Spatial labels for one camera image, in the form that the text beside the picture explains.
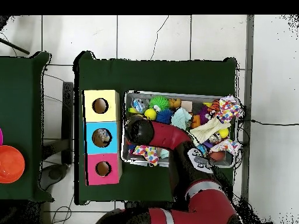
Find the gray storage bin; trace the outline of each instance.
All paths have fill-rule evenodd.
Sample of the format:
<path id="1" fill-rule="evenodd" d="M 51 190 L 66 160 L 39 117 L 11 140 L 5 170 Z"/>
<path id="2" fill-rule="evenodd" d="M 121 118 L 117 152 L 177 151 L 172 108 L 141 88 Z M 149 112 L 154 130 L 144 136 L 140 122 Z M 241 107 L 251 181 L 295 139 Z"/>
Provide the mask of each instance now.
<path id="1" fill-rule="evenodd" d="M 158 92 L 142 92 L 140 91 L 139 93 L 136 93 L 136 91 L 128 91 L 125 95 L 124 95 L 124 102 L 126 103 L 126 105 L 124 105 L 124 107 L 126 109 L 123 109 L 126 113 L 127 113 L 127 109 L 129 107 L 131 107 L 131 101 L 132 99 L 135 98 L 139 98 L 139 99 L 151 99 L 154 96 L 164 96 L 167 99 L 177 99 L 180 98 L 181 100 L 187 100 L 192 102 L 192 113 L 193 114 L 197 114 L 198 111 L 200 110 L 200 106 L 202 105 L 203 102 L 213 102 L 213 100 L 217 100 L 220 99 L 224 96 L 205 96 L 205 95 L 195 95 L 195 94 L 174 94 L 174 93 L 158 93 Z M 122 136 L 122 144 L 121 144 L 121 158 L 123 161 L 125 162 L 129 162 L 131 164 L 135 164 L 135 165 L 141 165 L 141 166 L 148 166 L 148 161 L 146 161 L 142 156 L 138 156 L 138 155 L 131 155 L 128 153 L 128 145 L 125 142 L 125 137 L 124 137 L 124 124 L 123 123 L 123 136 Z M 234 130 L 235 132 L 235 137 L 237 136 L 237 128 L 235 128 Z M 223 161 L 220 162 L 215 162 L 213 163 L 214 165 L 218 166 L 218 167 L 222 167 L 222 168 L 230 168 L 235 164 L 235 157 L 233 157 L 230 153 L 226 152 L 226 156 L 225 159 Z M 168 157 L 161 159 L 159 158 L 159 162 L 158 165 L 159 166 L 163 166 L 163 167 L 168 167 L 169 161 L 168 161 Z"/>

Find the plush toy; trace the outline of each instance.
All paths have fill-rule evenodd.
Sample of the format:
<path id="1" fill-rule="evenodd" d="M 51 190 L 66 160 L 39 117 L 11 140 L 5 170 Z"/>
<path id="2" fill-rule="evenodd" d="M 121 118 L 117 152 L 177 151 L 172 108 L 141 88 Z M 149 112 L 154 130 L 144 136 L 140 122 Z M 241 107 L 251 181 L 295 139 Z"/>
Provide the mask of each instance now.
<path id="1" fill-rule="evenodd" d="M 168 102 L 170 109 L 176 109 L 180 107 L 180 99 L 169 99 Z"/>
<path id="2" fill-rule="evenodd" d="M 214 115 L 215 113 L 220 111 L 219 100 L 213 100 L 212 105 L 208 106 L 208 112 L 210 115 Z"/>
<path id="3" fill-rule="evenodd" d="M 207 106 L 203 106 L 201 108 L 201 110 L 199 111 L 198 115 L 200 117 L 200 125 L 204 125 L 204 124 L 208 123 L 208 121 L 211 119 L 211 115 L 208 112 Z"/>

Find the orange toy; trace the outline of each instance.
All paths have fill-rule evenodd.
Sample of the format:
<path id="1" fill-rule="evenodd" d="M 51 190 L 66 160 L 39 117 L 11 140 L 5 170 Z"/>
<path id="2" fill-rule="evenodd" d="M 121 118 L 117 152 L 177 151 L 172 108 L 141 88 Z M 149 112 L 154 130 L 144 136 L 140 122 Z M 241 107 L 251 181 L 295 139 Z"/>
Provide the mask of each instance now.
<path id="1" fill-rule="evenodd" d="M 176 109 L 176 108 L 179 108 L 180 107 L 180 99 L 169 99 L 168 100 L 169 102 L 169 108 L 170 109 Z"/>
<path id="2" fill-rule="evenodd" d="M 194 115 L 192 118 L 191 128 L 194 129 L 200 125 L 199 115 Z"/>
<path id="3" fill-rule="evenodd" d="M 22 176 L 24 169 L 24 157 L 17 149 L 0 146 L 0 183 L 15 182 Z"/>

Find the green table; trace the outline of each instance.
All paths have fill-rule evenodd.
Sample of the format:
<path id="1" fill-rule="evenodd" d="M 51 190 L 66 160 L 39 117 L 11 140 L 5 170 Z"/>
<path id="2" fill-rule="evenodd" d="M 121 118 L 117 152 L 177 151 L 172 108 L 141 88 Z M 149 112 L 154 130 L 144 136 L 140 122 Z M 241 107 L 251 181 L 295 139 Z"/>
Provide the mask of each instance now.
<path id="1" fill-rule="evenodd" d="M 12 184 L 0 184 L 0 199 L 51 201 L 38 185 L 42 161 L 42 72 L 50 55 L 33 58 L 0 57 L 0 128 L 4 145 L 18 149 L 25 171 Z"/>
<path id="2" fill-rule="evenodd" d="M 95 60 L 82 52 L 74 62 L 75 71 L 75 203 L 85 201 L 172 201 L 168 168 L 144 167 L 123 162 L 118 184 L 85 185 L 82 90 L 114 89 L 120 95 L 140 90 L 193 95 L 235 94 L 233 58 L 224 61 L 128 61 Z M 221 169 L 232 182 L 233 169 Z"/>

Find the table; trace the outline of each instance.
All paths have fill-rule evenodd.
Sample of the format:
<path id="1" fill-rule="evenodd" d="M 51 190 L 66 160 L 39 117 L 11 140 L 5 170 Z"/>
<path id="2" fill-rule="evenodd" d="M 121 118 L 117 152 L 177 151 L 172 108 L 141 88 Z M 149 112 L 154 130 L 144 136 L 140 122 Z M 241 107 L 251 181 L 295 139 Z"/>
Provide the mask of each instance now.
<path id="1" fill-rule="evenodd" d="M 96 60 L 90 51 L 74 61 L 75 72 L 75 203 L 86 201 L 172 201 L 167 167 L 144 167 L 123 162 L 118 184 L 85 185 L 82 90 L 114 89 L 120 95 L 140 90 L 193 95 L 235 94 L 234 58 L 223 61 Z M 221 169 L 232 183 L 233 168 Z"/>

